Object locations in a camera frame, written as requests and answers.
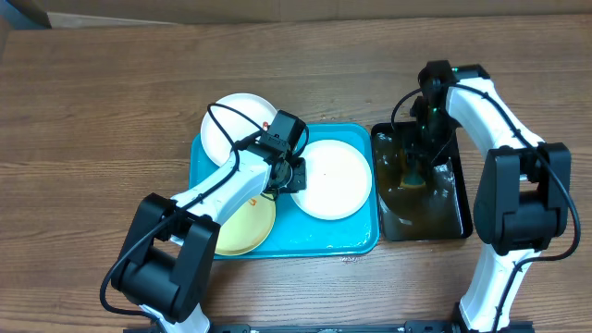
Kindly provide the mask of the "green yellow sponge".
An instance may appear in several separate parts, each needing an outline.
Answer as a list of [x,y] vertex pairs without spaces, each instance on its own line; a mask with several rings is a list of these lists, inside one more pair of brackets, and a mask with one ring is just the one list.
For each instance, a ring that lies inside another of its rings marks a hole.
[[401,167],[400,186],[405,189],[417,189],[425,185],[421,164],[414,158],[405,158]]

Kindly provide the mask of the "white plate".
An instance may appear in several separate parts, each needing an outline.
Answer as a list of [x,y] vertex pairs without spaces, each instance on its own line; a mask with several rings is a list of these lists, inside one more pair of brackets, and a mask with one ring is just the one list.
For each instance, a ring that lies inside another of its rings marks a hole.
[[[217,103],[240,111],[261,127],[270,125],[278,112],[263,97],[246,92],[227,95]],[[212,112],[233,142],[257,131],[249,120],[226,108],[213,106]],[[230,156],[230,143],[208,113],[203,118],[200,134],[206,155],[217,166],[223,165]]]
[[306,188],[291,195],[309,216],[338,220],[355,214],[372,189],[372,172],[365,157],[352,145],[338,140],[321,140],[307,145]]

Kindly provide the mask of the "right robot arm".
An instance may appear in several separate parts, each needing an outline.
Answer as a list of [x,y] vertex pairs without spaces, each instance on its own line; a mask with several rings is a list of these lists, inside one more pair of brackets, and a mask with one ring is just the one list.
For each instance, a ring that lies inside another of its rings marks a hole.
[[[413,131],[403,139],[401,186],[427,182],[458,128],[473,141],[485,164],[475,197],[474,224],[484,243],[472,282],[454,310],[453,332],[531,332],[512,323],[513,300],[530,266],[563,260],[581,239],[569,193],[572,157],[561,142],[545,142],[499,97],[480,65],[454,67],[430,61],[418,74],[410,111]],[[543,255],[573,221],[570,247]]]

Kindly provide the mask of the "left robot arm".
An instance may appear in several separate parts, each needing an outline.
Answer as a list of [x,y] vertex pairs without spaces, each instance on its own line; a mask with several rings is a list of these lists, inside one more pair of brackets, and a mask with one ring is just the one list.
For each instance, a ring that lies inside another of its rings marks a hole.
[[280,110],[268,128],[230,143],[225,165],[193,188],[167,199],[156,193],[138,206],[99,299],[106,311],[143,316],[151,332],[207,332],[200,309],[221,227],[262,193],[306,187],[306,124]]

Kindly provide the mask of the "teal plastic tray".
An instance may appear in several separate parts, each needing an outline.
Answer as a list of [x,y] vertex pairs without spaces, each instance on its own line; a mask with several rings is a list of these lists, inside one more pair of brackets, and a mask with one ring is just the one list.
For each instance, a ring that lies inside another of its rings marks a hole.
[[[337,140],[357,149],[371,169],[372,147],[368,131],[355,123],[311,124],[310,141]],[[219,166],[212,162],[198,134],[191,144],[189,187],[196,186]],[[283,194],[276,201],[276,221],[267,238],[255,249],[242,255],[215,255],[215,260],[270,259],[358,255],[370,252],[379,240],[379,213],[373,177],[368,199],[353,215],[339,220],[322,220],[309,216]]]

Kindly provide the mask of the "black water basin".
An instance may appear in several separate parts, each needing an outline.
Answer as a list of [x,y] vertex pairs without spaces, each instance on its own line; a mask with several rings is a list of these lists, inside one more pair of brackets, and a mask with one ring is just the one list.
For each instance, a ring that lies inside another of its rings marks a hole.
[[438,156],[421,185],[401,185],[404,153],[401,136],[412,122],[395,127],[379,123],[371,129],[381,230],[389,241],[466,239],[473,222],[456,137]]

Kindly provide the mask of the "yellow-green plate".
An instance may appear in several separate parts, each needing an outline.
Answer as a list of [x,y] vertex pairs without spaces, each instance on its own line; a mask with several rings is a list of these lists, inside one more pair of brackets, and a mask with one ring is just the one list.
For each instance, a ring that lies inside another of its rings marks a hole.
[[276,220],[276,203],[262,195],[244,203],[221,227],[215,254],[242,255],[261,245]]

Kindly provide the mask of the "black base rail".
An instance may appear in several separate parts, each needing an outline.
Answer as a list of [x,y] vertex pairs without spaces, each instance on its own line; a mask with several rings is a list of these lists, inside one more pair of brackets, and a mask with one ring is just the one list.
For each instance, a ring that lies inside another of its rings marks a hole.
[[450,321],[407,321],[392,325],[284,326],[250,327],[248,325],[214,325],[208,333],[462,333],[464,328]]

